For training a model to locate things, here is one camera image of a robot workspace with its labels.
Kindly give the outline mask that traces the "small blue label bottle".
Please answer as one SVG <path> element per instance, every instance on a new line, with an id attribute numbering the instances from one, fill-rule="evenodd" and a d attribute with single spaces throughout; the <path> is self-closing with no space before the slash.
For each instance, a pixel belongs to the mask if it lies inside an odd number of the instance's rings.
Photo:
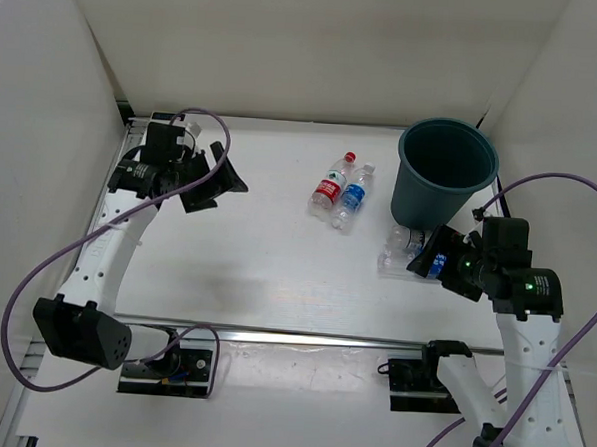
<path id="1" fill-rule="evenodd" d="M 357 169 L 331 212 L 331 226 L 339 232 L 351 227 L 374 183 L 375 166 L 366 163 Z"/>

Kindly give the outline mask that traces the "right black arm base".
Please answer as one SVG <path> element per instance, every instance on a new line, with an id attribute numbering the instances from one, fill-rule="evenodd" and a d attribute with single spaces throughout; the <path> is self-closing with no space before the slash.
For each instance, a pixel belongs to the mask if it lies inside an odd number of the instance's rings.
<path id="1" fill-rule="evenodd" d="M 457 414 L 454 399 L 437 376 L 438 361 L 453 355 L 473 357 L 464 342 L 435 340 L 422 345 L 418 354 L 390 357 L 380 364 L 377 373 L 388 377 L 390 411 Z"/>

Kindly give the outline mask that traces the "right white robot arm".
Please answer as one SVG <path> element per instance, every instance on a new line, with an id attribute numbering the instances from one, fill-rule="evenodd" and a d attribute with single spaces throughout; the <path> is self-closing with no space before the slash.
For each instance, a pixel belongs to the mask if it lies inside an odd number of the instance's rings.
<path id="1" fill-rule="evenodd" d="M 571 447 L 564 428 L 561 378 L 557 372 L 563 314 L 561 283 L 532 265 L 529 224 L 490 218 L 481 232 L 461 234 L 437 226 L 408 265 L 435 278 L 450 292 L 492 303 L 504 351 L 506 403 L 500 404 L 481 378 L 463 342 L 433 341 L 423 349 L 422 383 L 450 393 L 463 419 L 477 430 L 472 447 Z"/>

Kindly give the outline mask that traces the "black label clear bottle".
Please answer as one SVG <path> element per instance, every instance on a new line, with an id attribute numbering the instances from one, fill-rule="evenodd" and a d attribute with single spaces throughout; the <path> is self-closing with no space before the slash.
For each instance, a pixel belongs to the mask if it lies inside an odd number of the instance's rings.
<path id="1" fill-rule="evenodd" d="M 413 230 L 405 226 L 396 225 L 391 228 L 387 236 L 385 247 L 393 252 L 418 255 L 431 237 L 430 230 Z"/>

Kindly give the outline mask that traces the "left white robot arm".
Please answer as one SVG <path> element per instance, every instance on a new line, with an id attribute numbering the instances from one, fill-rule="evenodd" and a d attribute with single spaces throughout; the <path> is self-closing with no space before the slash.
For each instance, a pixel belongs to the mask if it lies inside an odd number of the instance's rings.
<path id="1" fill-rule="evenodd" d="M 160 208 L 156 197 L 210 171 L 205 153 L 186 145 L 143 144 L 127 151 L 107 183 L 97 224 L 106 230 L 82 248 L 74 272 L 52 299 L 41 297 L 33 318 L 52 355 L 117 369 L 128 357 L 132 331 L 114 319 L 130 259 Z"/>

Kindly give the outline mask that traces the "red label plastic bottle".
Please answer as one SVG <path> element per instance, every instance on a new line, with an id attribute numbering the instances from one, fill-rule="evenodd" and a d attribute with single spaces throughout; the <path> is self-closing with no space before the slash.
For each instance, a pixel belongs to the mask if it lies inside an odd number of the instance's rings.
<path id="1" fill-rule="evenodd" d="M 310 215 L 324 219 L 330 213 L 348 184 L 355 162 L 356 154 L 348 151 L 327 170 L 307 204 Z"/>

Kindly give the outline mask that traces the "large blue label bottle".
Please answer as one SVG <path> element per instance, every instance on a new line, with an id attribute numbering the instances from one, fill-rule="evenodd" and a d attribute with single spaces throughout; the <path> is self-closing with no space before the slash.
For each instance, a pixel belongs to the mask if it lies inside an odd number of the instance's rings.
<path id="1" fill-rule="evenodd" d="M 408 280 L 438 282 L 437 278 L 446 262 L 446 256 L 438 254 L 433 260 L 426 277 L 421 277 L 407 269 L 407 266 L 418 256 L 413 251 L 384 250 L 377 259 L 377 272 L 380 277 Z"/>

